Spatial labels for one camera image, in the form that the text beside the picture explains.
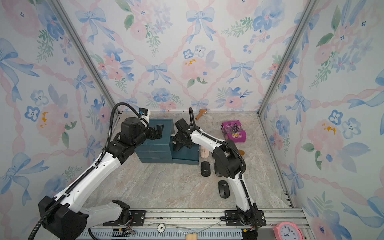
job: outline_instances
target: metal frame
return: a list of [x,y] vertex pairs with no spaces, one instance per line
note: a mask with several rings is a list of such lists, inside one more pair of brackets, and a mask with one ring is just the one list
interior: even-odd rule
[[113,108],[113,106],[115,105],[115,101],[113,100],[103,80],[100,78],[96,66],[93,64],[91,57],[89,56],[85,46],[81,42],[80,37],[77,34],[67,13],[65,12],[60,0],[49,0],[48,3],[55,12],[56,16],[59,18],[61,24],[63,24],[63,28],[65,29],[65,31],[69,34],[76,50],[79,52],[80,56],[85,61],[85,65],[91,72],[93,79],[95,80],[97,86],[100,88],[100,91],[104,95],[110,108]]
[[[176,226],[171,226],[167,224],[173,224],[180,227],[188,227],[191,229],[198,229],[210,226],[217,223],[216,226],[209,228],[208,230],[212,232],[227,232],[233,230],[236,232],[242,228],[246,227],[227,227],[225,222],[220,221],[220,217],[224,216],[225,210],[235,210],[235,209],[145,209],[145,219],[143,227],[131,227],[135,231],[145,231],[148,233],[157,234],[157,225],[159,223],[166,224],[165,233],[173,233],[176,230],[182,232],[188,232],[186,229],[177,228]],[[295,223],[302,231],[306,239],[314,240],[313,234],[308,225],[308,221],[305,218],[304,212],[302,209],[260,209],[264,211],[265,220],[267,226],[259,228],[259,231],[271,230],[277,224],[281,222],[293,222]],[[111,239],[111,234],[113,229],[118,227],[104,227],[104,226],[95,226],[92,228],[92,232],[95,235],[104,236],[105,232],[108,232],[108,236],[105,239]],[[84,231],[81,235],[81,239],[90,239],[88,232]],[[129,239],[136,239],[134,235],[127,237]]]
[[285,66],[288,64],[288,61],[290,60],[290,57],[293,54],[293,52],[296,48],[296,45],[297,45],[298,41],[300,40],[300,37],[302,36],[303,32],[307,28],[308,23],[311,20],[312,13],[313,13],[316,5],[318,4],[318,2],[319,2],[318,0],[309,0],[308,1],[308,4],[303,11],[303,16],[302,16],[295,32],[293,33],[292,39],[291,39],[287,49],[285,50],[285,52],[283,54],[283,57],[281,59],[281,64],[277,68],[275,76],[273,77],[273,80],[272,80],[271,84],[269,85],[268,90],[265,93],[265,97],[263,98],[263,101],[259,107],[259,110],[258,110],[259,116],[262,116],[263,112],[265,111],[266,106],[268,105],[269,99],[271,98],[273,91],[276,88],[276,86],[279,82],[279,79],[283,74]]
[[277,172],[277,176],[279,177],[279,180],[280,180],[280,184],[281,184],[281,187],[283,188],[283,191],[284,191],[284,194],[288,196],[288,201],[291,203],[291,206],[292,207],[296,207],[293,205],[292,203],[292,195],[291,195],[291,192],[288,191],[288,186],[286,184],[286,182],[284,181],[283,179],[283,176],[281,174],[281,169],[280,169],[280,166],[279,164],[277,163],[277,159],[275,157],[275,154],[273,153],[273,149],[272,149],[272,146],[271,146],[271,143],[268,141],[268,136],[265,132],[265,128],[264,128],[264,125],[263,125],[263,121],[260,119],[260,117],[257,118],[257,120],[259,121],[259,124],[260,124],[260,127],[262,129],[262,132],[263,132],[263,135],[264,135],[264,140],[266,142],[266,145],[268,147],[268,150],[269,150],[269,154],[271,154],[271,158],[272,158],[272,162],[275,166],[275,169],[276,169],[276,172]]

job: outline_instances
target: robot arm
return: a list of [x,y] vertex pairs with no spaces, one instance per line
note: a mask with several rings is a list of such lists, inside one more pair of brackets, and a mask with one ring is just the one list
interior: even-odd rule
[[[109,143],[106,152],[102,152],[98,160],[89,166],[74,183],[57,193],[53,198],[46,196],[39,202],[39,212],[44,228],[62,240],[74,240],[84,229],[101,223],[115,221],[121,226],[129,223],[131,219],[129,205],[122,201],[114,200],[107,205],[92,208],[83,208],[82,206],[96,187],[113,170],[123,164],[134,153],[137,146],[146,139],[161,138],[164,126],[157,125],[156,129],[149,127],[148,110],[140,108],[140,111],[145,117],[125,119],[121,124],[121,133],[118,133],[115,139]],[[176,141],[174,150],[177,151],[183,146],[191,148],[193,144],[207,148],[216,161],[217,168],[215,171],[228,178],[235,194],[240,221],[244,225],[253,225],[254,223],[254,225],[265,226],[265,220],[257,217],[257,213],[262,213],[262,211],[257,209],[255,202],[248,195],[247,186],[242,176],[245,163],[233,141],[216,139],[196,126],[194,121],[187,124],[184,119],[180,119],[175,125],[178,132],[174,138]],[[33,231],[28,239],[34,238]]]
[[257,209],[253,199],[248,195],[247,185],[243,173],[245,162],[232,140],[222,140],[209,135],[198,127],[194,121],[192,108],[189,109],[190,124],[184,119],[178,120],[175,125],[178,129],[174,137],[174,151],[183,146],[191,148],[193,144],[199,144],[208,149],[215,159],[215,172],[217,176],[226,177],[236,198],[236,208],[240,222],[243,225],[254,224],[265,226],[266,221],[262,219],[263,212]]

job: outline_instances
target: black cable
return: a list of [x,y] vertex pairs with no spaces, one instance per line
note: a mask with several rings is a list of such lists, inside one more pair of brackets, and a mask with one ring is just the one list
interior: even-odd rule
[[189,118],[191,119],[191,124],[193,124],[193,125],[196,127],[196,130],[197,130],[199,133],[201,133],[203,136],[205,136],[205,137],[207,137],[207,138],[209,138],[209,139],[211,139],[211,140],[213,140],[213,141],[216,141],[217,143],[220,143],[220,144],[225,145],[226,147],[228,147],[229,149],[231,149],[231,150],[232,150],[232,151],[239,157],[240,162],[241,162],[241,164],[242,164],[242,166],[243,166],[243,169],[240,171],[240,174],[239,174],[239,179],[240,179],[241,185],[242,185],[242,187],[243,187],[243,189],[244,189],[244,193],[245,193],[245,196],[246,196],[246,198],[247,198],[249,208],[250,208],[251,211],[252,211],[252,215],[253,215],[253,218],[254,218],[253,220],[254,220],[254,223],[255,223],[255,226],[256,226],[255,213],[253,212],[253,208],[252,208],[251,200],[250,200],[250,198],[249,198],[247,188],[245,187],[245,183],[244,183],[243,178],[242,178],[242,177],[243,177],[243,173],[244,173],[245,170],[247,169],[247,166],[246,166],[246,164],[245,164],[245,161],[244,161],[243,156],[241,156],[241,154],[239,153],[239,151],[238,151],[236,148],[232,147],[232,146],[229,145],[228,143],[219,141],[217,138],[212,137],[212,136],[209,136],[208,134],[205,134],[204,132],[201,132],[201,131],[197,128],[197,126],[196,126],[195,118],[194,118],[194,114],[193,114],[193,109],[192,109],[192,108],[189,108]]
[[239,220],[240,219],[230,218],[230,217],[225,217],[225,216],[220,217],[220,221],[223,221],[223,222],[233,222],[233,221],[239,221]]
[[[107,149],[109,148],[109,142],[111,141],[111,137],[112,137],[112,130],[113,130],[113,119],[114,119],[114,116],[115,116],[115,111],[117,110],[117,108],[121,105],[124,105],[124,106],[127,106],[129,107],[132,112],[134,114],[136,114],[136,116],[138,118],[141,118],[141,115],[136,112],[136,110],[131,106],[129,105],[128,103],[117,103],[113,108],[112,108],[112,111],[111,111],[111,117],[109,118],[109,129],[108,129],[108,137],[107,137],[107,141],[106,141],[106,144],[105,144],[105,147],[103,148],[103,151],[101,152],[101,155],[99,157],[99,159],[95,162],[95,165],[99,165],[99,163],[102,161],[102,159],[104,158],[104,155],[105,153],[107,152]],[[149,127],[149,123],[147,122],[147,120],[145,120],[143,118],[144,122],[147,124],[147,128]]]
[[93,235],[93,233],[92,233],[92,231],[91,231],[90,228],[88,228],[88,233],[89,233],[89,235],[91,236],[91,238],[92,238],[93,240],[99,240],[99,239],[97,239],[97,238],[95,237],[95,235]]
[[129,234],[131,234],[131,233],[130,232],[126,232],[126,233],[122,233],[122,234],[120,234],[118,236],[114,236],[114,237],[124,237],[124,236],[129,235]]
[[[99,165],[99,163],[103,160],[104,156],[105,156],[105,153],[107,152],[107,149],[109,148],[109,142],[111,141],[111,136],[112,136],[112,130],[113,130],[113,120],[114,120],[114,113],[115,111],[117,110],[117,108],[121,105],[125,105],[127,107],[129,107],[135,114],[138,118],[141,118],[141,115],[136,112],[136,110],[131,106],[129,105],[128,103],[117,103],[113,108],[112,108],[112,111],[111,111],[111,117],[109,119],[109,129],[108,129],[108,137],[107,137],[107,141],[106,141],[106,144],[105,144],[105,147],[103,148],[103,151],[99,157],[99,159],[95,162],[95,165]],[[142,118],[142,120],[147,124],[147,129],[149,128],[149,123],[147,122],[147,120],[145,120],[144,118]],[[76,179],[76,181],[74,181],[69,187],[68,189],[65,191],[66,194],[69,194],[75,186],[77,186],[81,180],[83,180],[90,172],[92,172],[92,170],[94,170],[95,167],[90,167],[87,171],[85,171],[83,174],[81,174],[80,177],[78,177]],[[59,206],[60,202],[66,197],[66,195],[61,195],[60,198],[58,198],[56,200],[56,202],[54,204],[52,204],[52,206],[44,213],[44,215],[41,217],[41,219],[36,223],[35,227],[32,229],[29,237],[28,237],[28,240],[33,240],[37,234],[37,231],[39,230],[39,228],[41,227],[41,225],[43,224],[43,222],[47,219],[47,217],[49,215],[51,215],[55,210],[56,208]]]

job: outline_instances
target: computer mouse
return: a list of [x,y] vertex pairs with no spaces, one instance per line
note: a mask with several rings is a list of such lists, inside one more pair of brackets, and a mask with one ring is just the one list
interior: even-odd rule
[[200,170],[203,177],[209,177],[211,175],[211,166],[207,161],[201,162]]
[[226,181],[220,180],[217,184],[218,186],[218,192],[220,194],[220,197],[222,198],[228,198],[229,197],[229,185]]

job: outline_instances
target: wooden knob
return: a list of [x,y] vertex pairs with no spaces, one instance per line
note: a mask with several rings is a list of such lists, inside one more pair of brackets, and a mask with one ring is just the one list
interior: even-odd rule
[[197,240],[197,233],[189,233],[186,235],[185,240]]

